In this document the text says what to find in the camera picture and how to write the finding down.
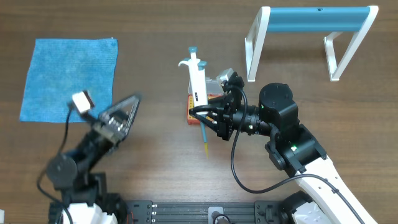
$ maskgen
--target blue cloth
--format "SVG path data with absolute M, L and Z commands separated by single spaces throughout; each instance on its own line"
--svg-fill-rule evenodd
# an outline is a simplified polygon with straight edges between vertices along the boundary
M 116 39 L 37 39 L 19 119 L 64 123 L 67 103 L 82 90 L 92 97 L 97 117 L 111 106 L 117 57 Z M 70 122 L 80 121 L 73 112 Z

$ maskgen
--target blue bar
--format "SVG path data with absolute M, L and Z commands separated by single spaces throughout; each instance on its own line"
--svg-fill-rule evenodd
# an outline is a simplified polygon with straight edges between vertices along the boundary
M 267 32 L 357 32 L 369 7 L 272 7 Z

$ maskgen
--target wooden table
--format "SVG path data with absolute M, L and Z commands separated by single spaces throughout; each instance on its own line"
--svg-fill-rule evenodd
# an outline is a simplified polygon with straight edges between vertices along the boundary
M 368 6 L 380 10 L 339 82 L 330 82 L 325 34 L 267 36 L 251 105 L 270 82 L 287 83 L 299 119 L 333 159 L 343 180 L 379 223 L 396 223 L 398 210 L 398 13 L 396 1 L 0 1 L 0 208 L 8 223 L 45 223 L 49 200 L 35 180 L 54 156 L 63 124 L 22 123 L 19 112 L 36 38 L 119 40 L 114 101 L 141 91 L 131 135 L 95 171 L 108 190 L 125 199 L 158 202 L 282 200 L 299 190 L 287 184 L 249 194 L 229 168 L 232 142 L 208 130 L 206 159 L 198 126 L 186 122 L 188 70 L 178 62 L 188 47 L 208 61 L 215 78 L 229 67 L 246 76 L 244 38 L 261 6 Z M 338 58 L 350 36 L 336 39 Z M 67 148 L 88 130 L 71 124 Z M 242 182 L 262 189 L 284 178 L 268 158 L 268 138 L 239 138 L 236 170 Z M 43 183 L 51 193 L 48 180 Z

